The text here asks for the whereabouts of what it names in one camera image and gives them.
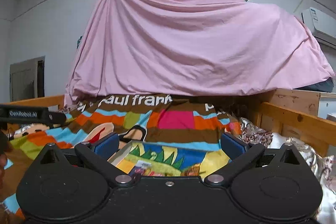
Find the person's left hand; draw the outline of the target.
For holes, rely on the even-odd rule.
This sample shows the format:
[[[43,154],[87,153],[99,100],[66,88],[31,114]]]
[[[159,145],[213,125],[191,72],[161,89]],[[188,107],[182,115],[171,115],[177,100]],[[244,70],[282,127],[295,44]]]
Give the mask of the person's left hand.
[[[7,136],[1,132],[1,158],[0,158],[0,168],[1,168],[1,186],[3,184],[3,176],[5,174],[5,166],[7,165],[7,156],[5,152],[9,150],[9,142]]]

